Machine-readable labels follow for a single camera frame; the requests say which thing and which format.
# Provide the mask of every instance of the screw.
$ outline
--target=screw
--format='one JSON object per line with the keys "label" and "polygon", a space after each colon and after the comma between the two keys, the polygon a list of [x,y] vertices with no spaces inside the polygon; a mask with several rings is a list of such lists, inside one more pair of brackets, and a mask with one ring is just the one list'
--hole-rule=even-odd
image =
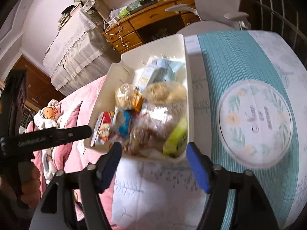
{"label": "screw", "polygon": [[96,168],[96,165],[95,164],[89,164],[86,169],[87,170],[94,170]]}
{"label": "screw", "polygon": [[64,175],[64,174],[65,174],[64,170],[58,170],[56,172],[56,176],[61,176],[61,175]]}
{"label": "screw", "polygon": [[222,166],[220,164],[214,164],[213,165],[213,169],[214,170],[221,170],[222,169]]}
{"label": "screw", "polygon": [[245,174],[245,175],[248,175],[248,176],[252,176],[254,173],[253,173],[253,171],[251,171],[251,170],[245,170],[245,171],[244,171],[244,174]]}

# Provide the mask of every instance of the white chair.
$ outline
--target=white chair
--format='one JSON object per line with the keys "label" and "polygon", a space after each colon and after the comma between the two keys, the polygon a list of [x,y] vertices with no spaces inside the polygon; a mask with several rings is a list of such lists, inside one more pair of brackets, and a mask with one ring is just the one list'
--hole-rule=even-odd
{"label": "white chair", "polygon": [[240,0],[195,0],[196,9],[187,4],[179,4],[165,11],[190,11],[199,16],[200,22],[194,22],[179,30],[183,36],[203,34],[216,30],[250,29],[248,14],[239,12]]}

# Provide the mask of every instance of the patterned tablecloth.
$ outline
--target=patterned tablecloth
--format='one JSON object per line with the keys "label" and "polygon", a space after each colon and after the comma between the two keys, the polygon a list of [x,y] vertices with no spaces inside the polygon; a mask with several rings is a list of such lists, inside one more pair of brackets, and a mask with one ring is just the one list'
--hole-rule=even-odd
{"label": "patterned tablecloth", "polygon": [[[307,71],[277,34],[217,31],[185,38],[195,143],[229,171],[251,168],[280,228],[307,202]],[[234,192],[222,229],[228,229]],[[205,206],[187,163],[122,159],[112,221],[127,229],[195,229]]]}

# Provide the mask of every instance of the pink blanket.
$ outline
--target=pink blanket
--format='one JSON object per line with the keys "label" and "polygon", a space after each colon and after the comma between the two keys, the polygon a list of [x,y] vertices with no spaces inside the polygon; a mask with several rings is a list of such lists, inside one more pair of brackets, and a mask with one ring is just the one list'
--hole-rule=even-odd
{"label": "pink blanket", "polygon": [[[78,89],[73,92],[66,98],[64,98],[61,104],[61,112],[65,112],[70,108],[72,104],[80,103],[81,107],[77,120],[77,126],[86,125],[89,122],[90,116],[92,114],[93,107],[95,105],[97,96],[100,92],[100,88],[105,80],[105,76],[101,77],[92,83]],[[98,158],[101,156],[100,153],[87,149],[83,155],[77,149],[78,142],[74,142],[72,145],[72,150],[68,159],[66,160],[64,170],[66,173],[75,172],[84,169],[89,162],[96,163]],[[110,225],[113,229],[119,230],[120,228],[113,225],[111,222],[111,213],[112,213],[112,201],[113,201],[113,191],[114,191],[114,179],[111,182],[110,188],[107,189],[103,194],[100,194],[99,197],[102,202],[103,209],[106,213],[106,216],[110,222]],[[78,194],[78,201],[81,201],[79,191],[76,191]]]}

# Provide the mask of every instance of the human hand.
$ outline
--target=human hand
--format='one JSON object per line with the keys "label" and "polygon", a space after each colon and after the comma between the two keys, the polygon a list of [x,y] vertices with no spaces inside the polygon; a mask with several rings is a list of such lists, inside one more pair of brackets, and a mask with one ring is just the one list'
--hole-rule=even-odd
{"label": "human hand", "polygon": [[[40,200],[40,172],[39,169],[34,166],[32,171],[32,180],[22,184],[21,189],[24,193],[21,196],[21,201],[29,206],[29,208],[36,208]],[[5,175],[0,175],[0,190],[10,199],[16,201],[17,197],[9,184]]]}

